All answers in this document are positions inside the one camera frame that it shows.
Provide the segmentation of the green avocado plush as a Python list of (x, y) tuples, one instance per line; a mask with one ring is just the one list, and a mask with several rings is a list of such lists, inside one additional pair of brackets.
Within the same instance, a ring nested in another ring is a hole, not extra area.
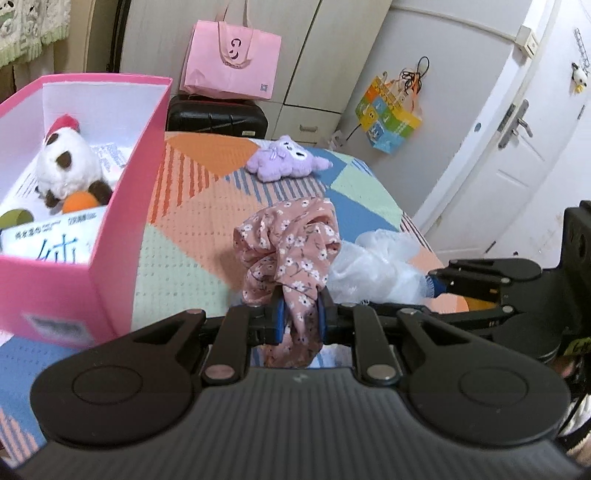
[(26, 209), (12, 209), (0, 216), (0, 230), (10, 229), (34, 221), (33, 214)]

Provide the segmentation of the red strawberry plush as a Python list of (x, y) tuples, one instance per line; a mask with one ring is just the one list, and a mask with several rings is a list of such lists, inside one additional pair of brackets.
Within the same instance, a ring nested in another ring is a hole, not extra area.
[(53, 122), (45, 136), (45, 139), (48, 140), (52, 134), (56, 133), (61, 128), (70, 128), (77, 133), (80, 132), (79, 122), (72, 116), (64, 114)]

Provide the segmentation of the pink floral cloth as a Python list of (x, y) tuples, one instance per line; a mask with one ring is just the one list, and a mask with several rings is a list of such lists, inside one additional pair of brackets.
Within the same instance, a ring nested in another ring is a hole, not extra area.
[(318, 334), (318, 294), (341, 250), (335, 206), (321, 197), (300, 198), (264, 208), (233, 232), (235, 256), (246, 268), (242, 301), (270, 302), (283, 291), (287, 324), (280, 344), (266, 346), (266, 367), (307, 367), (322, 349)]

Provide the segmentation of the colourful paper gift bag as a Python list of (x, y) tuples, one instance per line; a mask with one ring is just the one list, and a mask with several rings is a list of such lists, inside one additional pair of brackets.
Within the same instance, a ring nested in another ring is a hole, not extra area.
[(397, 76), (387, 71), (376, 76), (356, 105), (356, 118), (370, 145), (394, 155), (423, 123), (419, 95), (431, 66), (422, 56), (414, 68)]

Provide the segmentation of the pink tote bag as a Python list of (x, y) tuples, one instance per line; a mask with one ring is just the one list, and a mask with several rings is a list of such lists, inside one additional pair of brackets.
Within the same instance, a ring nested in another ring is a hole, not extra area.
[(226, 21), (228, 7), (213, 21), (193, 25), (179, 90), (212, 99), (270, 100), (280, 60), (281, 37), (254, 29), (249, 3), (242, 22)]

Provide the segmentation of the cream knit cardigan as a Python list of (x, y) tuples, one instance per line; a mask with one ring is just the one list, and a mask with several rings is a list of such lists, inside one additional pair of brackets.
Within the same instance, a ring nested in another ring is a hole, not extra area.
[(70, 0), (3, 0), (0, 4), (1, 67), (28, 63), (45, 46), (69, 35)]

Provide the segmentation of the purple kuromi plush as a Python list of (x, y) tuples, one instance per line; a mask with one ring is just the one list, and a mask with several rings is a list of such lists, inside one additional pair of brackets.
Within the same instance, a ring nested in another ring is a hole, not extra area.
[(304, 178), (332, 168), (327, 158), (316, 156), (288, 135), (259, 147), (247, 160), (245, 170), (260, 182), (270, 183), (283, 178)]

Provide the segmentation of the large wet wipes pack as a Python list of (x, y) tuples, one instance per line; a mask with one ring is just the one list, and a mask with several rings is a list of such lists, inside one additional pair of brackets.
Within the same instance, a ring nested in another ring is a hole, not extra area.
[(5, 229), (1, 253), (51, 263), (87, 264), (106, 209), (100, 206)]

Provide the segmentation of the white panda plush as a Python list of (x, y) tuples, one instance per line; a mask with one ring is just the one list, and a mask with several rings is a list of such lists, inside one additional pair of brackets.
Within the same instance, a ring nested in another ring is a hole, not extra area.
[(90, 193), (101, 206), (107, 205), (112, 196), (98, 156), (69, 126), (48, 133), (35, 161), (35, 177), (37, 191), (48, 208), (76, 192)]

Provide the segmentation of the small tissue pack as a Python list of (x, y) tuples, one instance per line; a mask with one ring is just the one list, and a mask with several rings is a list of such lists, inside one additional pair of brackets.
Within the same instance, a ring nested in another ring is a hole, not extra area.
[(114, 187), (127, 165), (127, 157), (115, 143), (92, 145), (91, 150), (99, 159), (104, 180)]

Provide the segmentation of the black suitcase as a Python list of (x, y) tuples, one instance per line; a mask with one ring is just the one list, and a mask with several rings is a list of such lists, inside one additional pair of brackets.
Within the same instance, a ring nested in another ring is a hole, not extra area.
[(263, 139), (269, 122), (252, 100), (177, 94), (168, 105), (166, 130)]

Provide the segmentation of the pink storage box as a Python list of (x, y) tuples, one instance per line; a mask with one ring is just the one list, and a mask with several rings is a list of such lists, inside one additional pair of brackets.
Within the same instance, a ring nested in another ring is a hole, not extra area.
[(131, 327), (171, 82), (41, 77), (1, 106), (1, 327), (87, 347)]

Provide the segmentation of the white door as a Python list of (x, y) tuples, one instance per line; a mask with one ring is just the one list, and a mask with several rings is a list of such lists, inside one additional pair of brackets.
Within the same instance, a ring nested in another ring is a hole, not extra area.
[(590, 4), (562, 1), (551, 22), (533, 73), (518, 93), (518, 108), (530, 102), (522, 129), (498, 149), (506, 131), (496, 134), (466, 181), (426, 237), (436, 255), (448, 262), (482, 258), (527, 206), (573, 136), (590, 98), (588, 86), (572, 76), (590, 57)]

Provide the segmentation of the patchwork tablecloth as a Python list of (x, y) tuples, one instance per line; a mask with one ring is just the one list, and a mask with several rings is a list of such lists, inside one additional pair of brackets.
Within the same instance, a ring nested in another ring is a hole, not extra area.
[(332, 168), (315, 177), (260, 183), (245, 171), (256, 141), (205, 134), (167, 137), (165, 155), (145, 219), (130, 214), (116, 226), (134, 234), (141, 246), (116, 254), (119, 270), (104, 280), (82, 267), (47, 267), (37, 261), (1, 261), (1, 445), (8, 461), (21, 463), (44, 443), (32, 413), (29, 391), (47, 366), (71, 355), (77, 344), (95, 338), (79, 314), (103, 319), (108, 302), (99, 290), (112, 290), (112, 303), (127, 311), (123, 327), (132, 330), (197, 306), (222, 314), (238, 299), (242, 268), (232, 252), (232, 231), (249, 215), (280, 201), (328, 197), (335, 205), (346, 241), (378, 229), (409, 233), (419, 245), (413, 264), (423, 271), (440, 261), (412, 219), (368, 165), (338, 152)]

